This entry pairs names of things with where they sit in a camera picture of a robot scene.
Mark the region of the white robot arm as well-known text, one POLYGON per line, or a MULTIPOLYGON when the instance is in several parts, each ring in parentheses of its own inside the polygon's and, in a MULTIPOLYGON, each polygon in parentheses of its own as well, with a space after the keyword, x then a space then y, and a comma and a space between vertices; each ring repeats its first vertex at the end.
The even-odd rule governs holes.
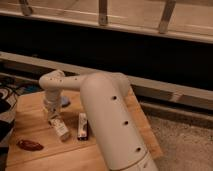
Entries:
POLYGON ((109 171, 158 171, 124 98, 130 89, 122 73, 67 76, 61 70, 43 75, 44 104, 50 117, 60 111, 61 92, 80 93, 81 104, 109 171))

